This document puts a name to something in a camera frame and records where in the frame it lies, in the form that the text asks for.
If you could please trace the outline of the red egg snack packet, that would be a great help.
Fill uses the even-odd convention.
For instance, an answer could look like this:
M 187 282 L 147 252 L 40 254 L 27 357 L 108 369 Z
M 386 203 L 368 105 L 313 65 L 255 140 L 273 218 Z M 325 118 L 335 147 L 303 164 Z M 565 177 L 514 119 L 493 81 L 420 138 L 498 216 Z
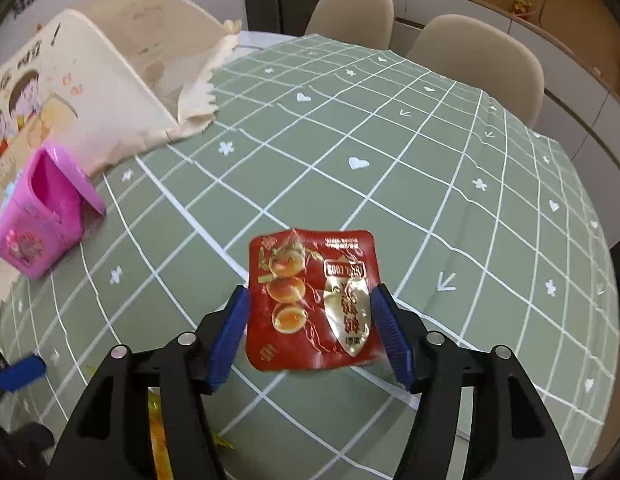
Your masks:
M 249 244 L 247 359 L 261 372 L 329 370 L 380 360 L 371 293 L 372 233 L 290 229 Z

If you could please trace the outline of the green grid tablecloth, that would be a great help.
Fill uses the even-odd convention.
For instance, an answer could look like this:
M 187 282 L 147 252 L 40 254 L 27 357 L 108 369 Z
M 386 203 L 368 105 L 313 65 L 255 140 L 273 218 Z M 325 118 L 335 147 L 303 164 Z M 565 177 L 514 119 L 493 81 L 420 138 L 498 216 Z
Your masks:
M 362 229 L 399 306 L 464 347 L 507 344 L 573 472 L 604 426 L 619 352 L 607 241 L 569 156 L 500 102 L 389 51 L 319 36 L 214 76 L 217 120 L 95 181 L 104 220 L 0 309 L 0 351 L 48 374 L 0 404 L 60 434 L 107 351 L 160 347 L 220 308 L 252 237 Z

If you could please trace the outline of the pink toy box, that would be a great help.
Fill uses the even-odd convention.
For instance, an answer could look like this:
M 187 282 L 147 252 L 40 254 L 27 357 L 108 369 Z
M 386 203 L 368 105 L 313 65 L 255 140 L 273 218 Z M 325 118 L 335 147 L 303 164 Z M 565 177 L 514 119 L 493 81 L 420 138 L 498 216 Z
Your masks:
M 27 278 L 40 278 L 83 235 L 83 207 L 106 206 L 66 148 L 37 148 L 0 210 L 0 258 Z

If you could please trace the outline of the beige mesh food cover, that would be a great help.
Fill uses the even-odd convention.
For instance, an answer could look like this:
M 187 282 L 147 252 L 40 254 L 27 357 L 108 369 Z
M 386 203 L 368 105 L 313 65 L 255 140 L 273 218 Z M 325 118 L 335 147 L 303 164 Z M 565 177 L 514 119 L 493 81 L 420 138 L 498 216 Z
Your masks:
M 189 0 L 94 0 L 55 16 L 0 67 L 0 211 L 44 142 L 93 177 L 202 133 L 240 31 Z

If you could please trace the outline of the beige chair middle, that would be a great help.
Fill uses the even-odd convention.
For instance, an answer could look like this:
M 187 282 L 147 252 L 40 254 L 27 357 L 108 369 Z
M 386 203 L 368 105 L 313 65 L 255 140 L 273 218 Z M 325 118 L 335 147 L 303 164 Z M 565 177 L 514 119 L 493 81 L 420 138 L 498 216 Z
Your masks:
M 538 58 L 520 41 L 485 22 L 439 15 L 418 35 L 407 58 L 493 96 L 525 126 L 538 120 L 545 79 Z

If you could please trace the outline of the beige chair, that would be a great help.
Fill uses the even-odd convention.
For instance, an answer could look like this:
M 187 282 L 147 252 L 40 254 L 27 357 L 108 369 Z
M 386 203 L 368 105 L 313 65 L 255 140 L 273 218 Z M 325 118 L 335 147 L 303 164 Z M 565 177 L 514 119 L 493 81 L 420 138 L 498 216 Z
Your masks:
M 386 50 L 394 24 L 393 0 L 319 0 L 305 34 Z
M 538 58 L 520 41 L 485 22 L 439 15 L 418 35 L 407 58 L 493 96 L 525 126 L 538 120 L 545 79 Z

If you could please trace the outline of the beige chair far left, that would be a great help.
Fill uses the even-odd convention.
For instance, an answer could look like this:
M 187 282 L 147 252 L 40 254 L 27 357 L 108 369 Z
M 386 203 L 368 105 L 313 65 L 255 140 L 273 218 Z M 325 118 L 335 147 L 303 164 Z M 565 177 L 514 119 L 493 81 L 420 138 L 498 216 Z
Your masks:
M 386 50 L 394 24 L 393 0 L 319 0 L 305 34 Z

